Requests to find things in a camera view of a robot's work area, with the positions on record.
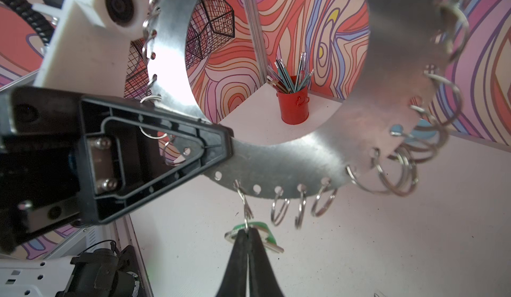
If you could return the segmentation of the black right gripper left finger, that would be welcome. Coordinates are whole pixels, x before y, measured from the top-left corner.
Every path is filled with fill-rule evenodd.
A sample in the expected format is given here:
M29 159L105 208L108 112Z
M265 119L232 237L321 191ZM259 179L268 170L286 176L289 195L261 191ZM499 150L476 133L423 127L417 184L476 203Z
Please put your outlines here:
M216 297L246 296L248 248L248 232L239 230Z

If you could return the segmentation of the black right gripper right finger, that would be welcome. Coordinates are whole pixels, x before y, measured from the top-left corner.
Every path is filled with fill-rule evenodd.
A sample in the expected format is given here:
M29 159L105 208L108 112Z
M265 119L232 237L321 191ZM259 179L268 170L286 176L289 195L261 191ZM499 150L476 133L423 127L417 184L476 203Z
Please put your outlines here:
M248 230L248 277L250 296L255 297L284 297L279 287L274 271L261 236L256 229Z

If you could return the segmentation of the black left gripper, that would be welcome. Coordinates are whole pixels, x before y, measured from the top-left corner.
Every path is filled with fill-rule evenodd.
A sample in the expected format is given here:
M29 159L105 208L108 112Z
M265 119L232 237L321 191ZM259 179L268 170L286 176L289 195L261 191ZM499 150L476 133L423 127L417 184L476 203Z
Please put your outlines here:
M131 213L229 159L233 136L115 97L2 91L1 252L66 224L104 225Z

